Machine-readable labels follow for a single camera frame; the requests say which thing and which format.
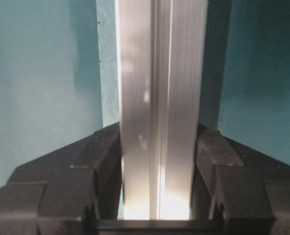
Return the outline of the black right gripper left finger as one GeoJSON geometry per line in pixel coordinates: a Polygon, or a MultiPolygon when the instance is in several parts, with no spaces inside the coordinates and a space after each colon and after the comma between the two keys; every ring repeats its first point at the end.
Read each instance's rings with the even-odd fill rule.
{"type": "Polygon", "coordinates": [[[0,188],[0,235],[87,235],[116,219],[121,194],[118,123],[17,167],[0,188]]]}

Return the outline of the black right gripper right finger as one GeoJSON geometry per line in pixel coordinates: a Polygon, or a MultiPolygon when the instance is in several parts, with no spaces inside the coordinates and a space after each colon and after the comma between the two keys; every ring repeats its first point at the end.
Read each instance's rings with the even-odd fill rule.
{"type": "Polygon", "coordinates": [[[191,208],[227,235],[290,235],[290,165],[199,124],[191,208]]]}

